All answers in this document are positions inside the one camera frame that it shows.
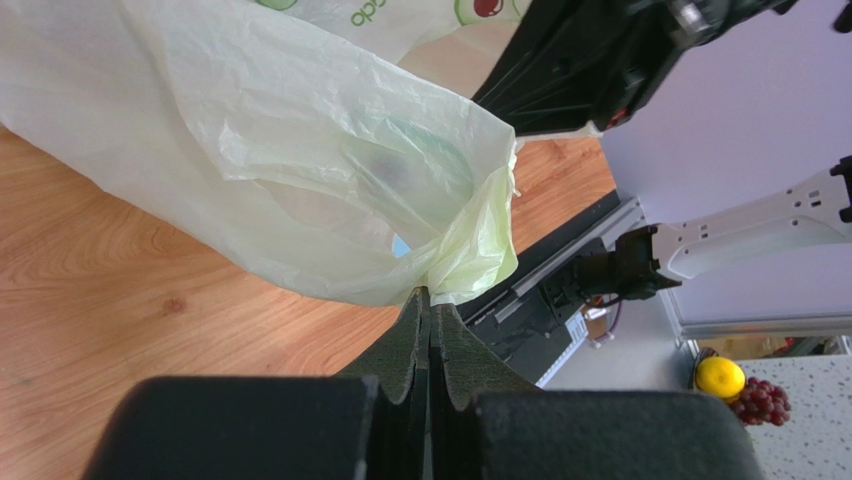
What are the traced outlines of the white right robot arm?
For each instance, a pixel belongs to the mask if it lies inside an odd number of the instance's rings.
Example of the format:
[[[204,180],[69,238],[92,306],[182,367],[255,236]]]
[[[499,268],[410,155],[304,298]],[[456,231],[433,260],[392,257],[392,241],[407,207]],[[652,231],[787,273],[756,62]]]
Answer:
[[[629,121],[690,49],[788,1],[511,1],[520,23],[476,104],[518,136],[605,132]],[[644,300],[699,274],[851,239],[851,161],[781,192],[681,223],[626,232],[606,252],[528,282],[552,302]]]

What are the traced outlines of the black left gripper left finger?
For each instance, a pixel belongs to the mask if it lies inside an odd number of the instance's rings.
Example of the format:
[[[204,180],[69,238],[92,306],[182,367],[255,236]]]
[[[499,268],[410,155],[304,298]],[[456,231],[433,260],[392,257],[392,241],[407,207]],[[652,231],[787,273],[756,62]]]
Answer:
[[[418,479],[429,294],[326,377],[161,376],[112,414],[87,479]]]

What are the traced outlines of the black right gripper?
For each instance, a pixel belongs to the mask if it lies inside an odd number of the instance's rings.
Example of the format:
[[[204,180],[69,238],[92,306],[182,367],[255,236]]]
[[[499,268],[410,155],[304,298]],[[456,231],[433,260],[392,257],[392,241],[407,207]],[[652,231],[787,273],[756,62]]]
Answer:
[[[619,126],[680,58],[790,1],[534,1],[473,100],[517,136]]]

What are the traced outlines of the pale green avocado plastic bag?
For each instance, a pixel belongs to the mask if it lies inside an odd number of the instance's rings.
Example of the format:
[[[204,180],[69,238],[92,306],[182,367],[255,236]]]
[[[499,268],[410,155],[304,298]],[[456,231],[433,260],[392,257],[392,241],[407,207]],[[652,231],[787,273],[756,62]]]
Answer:
[[[514,129],[399,65],[459,1],[5,1],[1,122],[288,290],[461,304],[508,278]]]

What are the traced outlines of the yellow fake lemon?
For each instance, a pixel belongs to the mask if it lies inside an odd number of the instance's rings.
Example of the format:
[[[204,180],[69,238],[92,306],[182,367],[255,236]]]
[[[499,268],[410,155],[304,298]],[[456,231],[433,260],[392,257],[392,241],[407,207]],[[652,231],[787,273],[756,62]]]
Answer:
[[[701,391],[722,399],[738,396],[746,386],[742,368],[732,360],[712,356],[698,363],[694,377]]]

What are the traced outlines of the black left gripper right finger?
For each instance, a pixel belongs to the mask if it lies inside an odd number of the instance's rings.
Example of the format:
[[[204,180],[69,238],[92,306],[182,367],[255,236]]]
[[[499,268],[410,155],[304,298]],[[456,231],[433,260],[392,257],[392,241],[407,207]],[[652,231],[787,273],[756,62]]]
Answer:
[[[431,310],[437,479],[759,479],[720,401],[666,391],[546,391],[497,358],[449,304]]]

